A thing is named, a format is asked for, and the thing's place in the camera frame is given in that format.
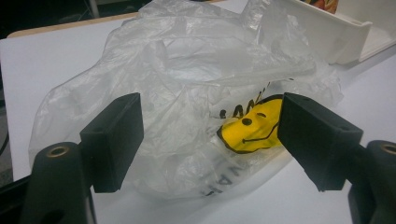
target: black eye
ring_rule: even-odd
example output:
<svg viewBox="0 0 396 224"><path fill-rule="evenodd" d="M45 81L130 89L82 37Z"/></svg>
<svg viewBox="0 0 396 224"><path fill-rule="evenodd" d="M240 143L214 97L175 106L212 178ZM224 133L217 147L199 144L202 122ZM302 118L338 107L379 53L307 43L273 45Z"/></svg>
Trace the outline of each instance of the black eye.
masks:
<svg viewBox="0 0 396 224"><path fill-rule="evenodd" d="M257 113L257 115L258 115L258 116L261 116L261 117L263 117L263 118L267 118L267 116L264 115L263 113Z"/></svg>
<svg viewBox="0 0 396 224"><path fill-rule="evenodd" d="M248 126L252 123L252 121L251 121L251 119L242 119L242 123L245 124L246 126Z"/></svg>

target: white box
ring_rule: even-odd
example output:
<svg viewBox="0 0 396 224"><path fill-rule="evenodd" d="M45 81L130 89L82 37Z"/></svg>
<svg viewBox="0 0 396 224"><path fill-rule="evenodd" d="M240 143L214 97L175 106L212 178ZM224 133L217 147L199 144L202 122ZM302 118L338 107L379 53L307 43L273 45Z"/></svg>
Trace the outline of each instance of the white box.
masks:
<svg viewBox="0 0 396 224"><path fill-rule="evenodd" d="M335 14L300 0L278 1L328 63L363 61L396 43L396 1L339 0Z"/></svg>

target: smiley face print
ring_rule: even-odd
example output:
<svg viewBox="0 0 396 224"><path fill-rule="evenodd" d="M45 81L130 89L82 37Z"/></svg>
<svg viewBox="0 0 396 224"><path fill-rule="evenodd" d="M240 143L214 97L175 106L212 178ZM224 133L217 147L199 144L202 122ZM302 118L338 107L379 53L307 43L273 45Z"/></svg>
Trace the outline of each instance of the smiley face print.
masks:
<svg viewBox="0 0 396 224"><path fill-rule="evenodd" d="M224 145L239 154L280 146L277 138L283 95L267 97L241 119L223 124L217 134Z"/></svg>

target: black plastic block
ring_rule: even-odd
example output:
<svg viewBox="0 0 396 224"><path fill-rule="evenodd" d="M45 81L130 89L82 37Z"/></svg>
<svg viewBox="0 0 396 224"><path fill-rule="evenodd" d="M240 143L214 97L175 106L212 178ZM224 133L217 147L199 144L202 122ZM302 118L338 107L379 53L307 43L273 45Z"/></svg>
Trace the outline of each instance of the black plastic block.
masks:
<svg viewBox="0 0 396 224"><path fill-rule="evenodd" d="M318 190L341 189L363 131L302 95L285 93L278 138Z"/></svg>
<svg viewBox="0 0 396 224"><path fill-rule="evenodd" d="M134 160L144 136L140 94L122 96L80 133L84 155L92 163L95 192L114 192Z"/></svg>

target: cable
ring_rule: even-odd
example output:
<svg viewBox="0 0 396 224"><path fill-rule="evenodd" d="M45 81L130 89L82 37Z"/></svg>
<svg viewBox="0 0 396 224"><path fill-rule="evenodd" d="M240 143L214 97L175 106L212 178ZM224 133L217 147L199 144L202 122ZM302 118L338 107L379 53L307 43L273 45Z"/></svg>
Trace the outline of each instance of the cable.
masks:
<svg viewBox="0 0 396 224"><path fill-rule="evenodd" d="M0 157L1 157L1 155L3 155L3 152L6 149L6 146L8 144L8 140L9 140L9 136L8 136L8 132L7 132L6 139L4 140L4 143L3 143L3 145L1 146L1 149L0 149Z"/></svg>

